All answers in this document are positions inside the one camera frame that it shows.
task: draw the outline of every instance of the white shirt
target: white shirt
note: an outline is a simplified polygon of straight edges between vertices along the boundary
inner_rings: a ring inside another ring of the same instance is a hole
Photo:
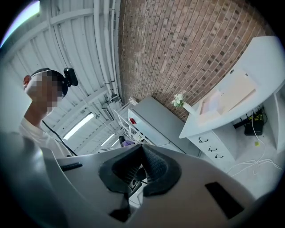
[[[21,122],[19,133],[22,136],[32,139],[39,147],[50,149],[57,159],[71,155],[68,149],[61,142],[55,140],[48,133],[31,124],[25,118],[23,118]]]

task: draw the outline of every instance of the red brick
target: red brick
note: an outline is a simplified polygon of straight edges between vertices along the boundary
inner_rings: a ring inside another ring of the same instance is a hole
[[[150,94],[183,121],[188,113],[172,106],[174,94],[186,90],[193,105],[219,83],[253,37],[274,35],[243,0],[122,0],[120,12],[124,102]]]

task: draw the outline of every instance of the wire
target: wire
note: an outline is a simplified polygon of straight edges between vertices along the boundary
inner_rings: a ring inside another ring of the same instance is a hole
[[[133,202],[134,204],[136,204],[136,205],[138,205],[138,206],[140,206],[139,204],[135,203],[134,201],[132,201],[132,200],[130,200],[130,199],[129,199],[129,201],[130,201],[130,202]]]
[[[249,168],[249,167],[251,167],[251,166],[254,166],[254,165],[257,165],[257,167],[258,167],[258,171],[257,171],[257,172],[255,172],[255,169],[253,170],[253,174],[256,175],[256,174],[258,174],[258,172],[259,172],[259,170],[260,170],[260,165],[261,165],[261,164],[264,164],[264,163],[272,163],[277,169],[282,170],[282,168],[281,168],[280,166],[278,166],[277,164],[275,164],[271,159],[263,159],[263,160],[261,160],[262,157],[263,157],[264,154],[265,154],[266,145],[265,145],[265,143],[264,143],[263,141],[261,141],[261,140],[258,138],[258,136],[257,136],[256,133],[255,133],[255,130],[254,130],[254,127],[253,127],[253,114],[252,114],[252,117],[251,117],[251,124],[252,124],[252,129],[253,129],[253,132],[254,132],[254,134],[255,134],[255,137],[257,138],[258,141],[260,141],[260,142],[264,145],[264,151],[263,151],[263,153],[262,153],[262,156],[261,156],[257,161],[256,161],[256,160],[249,160],[249,161],[246,161],[246,162],[241,162],[241,163],[236,164],[236,165],[234,165],[233,167],[231,167],[231,168],[229,169],[229,171],[227,171],[227,174],[228,174],[234,167],[236,167],[236,166],[238,166],[238,165],[245,165],[245,164],[249,164],[249,165],[250,165],[250,166],[247,166],[247,167],[243,168],[243,169],[242,169],[241,171],[239,171],[238,173],[232,175],[232,177],[235,176],[235,175],[238,175],[238,174],[241,173],[243,170],[246,170],[247,168]]]
[[[266,124],[266,123],[267,123],[267,121],[268,121],[268,117],[267,117],[267,115],[266,115],[266,113],[265,113],[265,112],[264,112],[264,115],[266,116],[266,121],[265,121],[265,122],[263,121],[263,122],[264,122],[264,123],[263,123],[263,125],[264,125],[264,124]]]
[[[140,206],[142,205],[142,203],[141,203],[141,201],[139,200],[139,195],[142,194],[142,192],[143,192],[143,191],[141,191],[141,192],[138,193],[138,195],[137,195],[137,199],[138,199],[138,202],[139,202],[139,205],[140,205]]]
[[[62,141],[61,137],[60,137],[53,129],[51,129],[44,121],[43,121],[43,123],[44,123],[44,125],[46,125],[46,127],[47,127],[48,129],[51,130],[51,132],[53,132],[53,133],[61,140],[61,142],[63,143],[63,145],[64,145],[72,154],[74,154],[75,156],[77,156],[77,154],[74,153],[73,150],[71,150],[71,149]]]

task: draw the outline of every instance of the man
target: man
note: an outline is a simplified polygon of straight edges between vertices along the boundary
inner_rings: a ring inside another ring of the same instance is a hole
[[[71,155],[61,142],[41,129],[42,120],[67,93],[64,77],[57,71],[44,68],[37,70],[31,76],[25,76],[23,85],[32,103],[21,122],[20,133],[32,139],[39,147],[52,150],[56,158]]]

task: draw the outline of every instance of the corrugated metal ceiling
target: corrugated metal ceiling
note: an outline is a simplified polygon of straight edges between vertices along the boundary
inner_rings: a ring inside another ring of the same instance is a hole
[[[116,1],[116,20],[119,5],[120,1]],[[99,12],[100,34],[104,42],[103,0],[100,1]],[[1,52],[1,74],[13,77],[19,85],[22,85],[25,75],[31,75],[40,68],[49,67],[61,73],[65,67],[74,68],[79,85],[69,88],[66,97],[45,122],[63,137],[88,113],[94,113],[95,117],[88,124],[65,140],[76,153],[95,153],[112,133],[120,134],[118,122],[108,120],[102,111],[103,107],[107,108],[113,115],[112,109],[118,109],[120,104],[109,105],[108,102],[94,35],[93,0],[41,1],[40,14],[21,25],[6,41]],[[105,52],[103,57],[108,69]],[[110,147],[118,135],[104,147]]]

